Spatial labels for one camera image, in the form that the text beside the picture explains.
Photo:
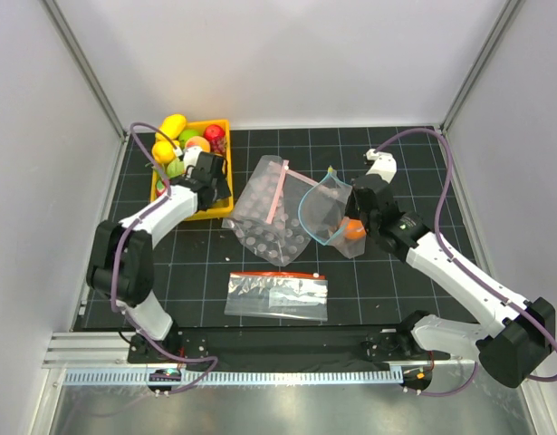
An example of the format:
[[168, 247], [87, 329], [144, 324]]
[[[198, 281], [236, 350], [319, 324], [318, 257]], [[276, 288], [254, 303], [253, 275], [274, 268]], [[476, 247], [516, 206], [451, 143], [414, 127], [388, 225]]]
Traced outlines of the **small orange tangerine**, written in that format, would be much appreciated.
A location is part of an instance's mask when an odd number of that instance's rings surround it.
[[345, 218], [341, 222], [342, 235], [347, 240], [359, 240], [366, 236], [366, 231], [358, 219]]

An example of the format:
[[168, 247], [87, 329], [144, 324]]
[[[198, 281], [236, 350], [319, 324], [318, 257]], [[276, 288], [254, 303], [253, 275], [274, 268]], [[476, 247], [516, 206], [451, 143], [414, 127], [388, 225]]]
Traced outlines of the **blue zipper clear bag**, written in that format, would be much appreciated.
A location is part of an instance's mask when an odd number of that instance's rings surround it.
[[322, 180], [310, 188], [301, 199], [298, 218], [303, 229], [319, 245], [334, 247], [348, 259], [365, 252], [366, 236], [347, 240], [342, 235], [341, 222], [346, 218], [345, 207], [351, 186], [338, 178], [329, 167]]

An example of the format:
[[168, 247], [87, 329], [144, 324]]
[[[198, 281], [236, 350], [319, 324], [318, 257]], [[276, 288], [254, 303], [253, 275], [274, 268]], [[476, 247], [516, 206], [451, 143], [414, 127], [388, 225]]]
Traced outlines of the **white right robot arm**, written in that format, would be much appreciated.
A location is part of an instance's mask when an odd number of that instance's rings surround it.
[[[557, 355], [554, 307], [501, 285], [445, 242], [439, 230], [400, 210], [381, 176], [353, 180], [346, 213], [361, 221], [381, 250], [435, 281], [475, 318], [469, 324], [423, 312], [410, 315], [396, 337], [402, 356], [416, 359], [425, 351], [461, 356], [516, 388], [533, 379], [549, 355]], [[556, 382], [557, 373], [549, 379]]]

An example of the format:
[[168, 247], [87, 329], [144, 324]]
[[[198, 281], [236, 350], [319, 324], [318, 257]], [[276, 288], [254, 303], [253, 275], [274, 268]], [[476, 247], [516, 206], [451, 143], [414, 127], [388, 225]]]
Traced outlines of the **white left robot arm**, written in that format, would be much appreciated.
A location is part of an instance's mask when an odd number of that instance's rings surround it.
[[107, 296], [112, 310], [150, 338], [149, 353], [161, 363], [177, 358], [180, 341], [154, 293], [154, 248], [183, 220], [231, 196], [224, 157], [199, 150], [185, 167], [142, 210], [97, 226], [86, 275], [89, 288]]

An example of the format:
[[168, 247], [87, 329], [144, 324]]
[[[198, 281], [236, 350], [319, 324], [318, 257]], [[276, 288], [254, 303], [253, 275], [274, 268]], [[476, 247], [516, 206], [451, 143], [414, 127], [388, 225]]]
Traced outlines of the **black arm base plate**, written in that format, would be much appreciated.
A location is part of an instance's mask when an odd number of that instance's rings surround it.
[[391, 324], [181, 328], [178, 336], [178, 355], [214, 355], [218, 372], [369, 372], [449, 358], [408, 348]]

